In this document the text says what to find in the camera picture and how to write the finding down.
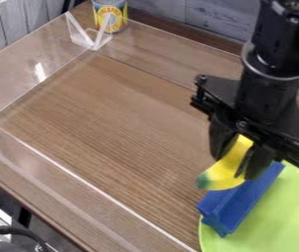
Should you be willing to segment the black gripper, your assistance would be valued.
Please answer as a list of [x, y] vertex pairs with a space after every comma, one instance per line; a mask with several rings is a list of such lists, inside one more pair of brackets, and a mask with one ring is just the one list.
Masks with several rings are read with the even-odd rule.
[[286, 160], [299, 168], [298, 87], [244, 75], [239, 80], [199, 74], [190, 105], [210, 120], [210, 152], [220, 160], [240, 135], [234, 177], [256, 180], [272, 164]]

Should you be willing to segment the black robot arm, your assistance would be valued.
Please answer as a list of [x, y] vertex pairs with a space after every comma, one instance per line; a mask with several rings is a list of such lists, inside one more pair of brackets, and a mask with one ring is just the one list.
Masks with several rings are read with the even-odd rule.
[[234, 173], [254, 180], [275, 161], [299, 168], [299, 0], [260, 0], [242, 63], [238, 80], [195, 77], [190, 105], [208, 116], [214, 158], [252, 141]]

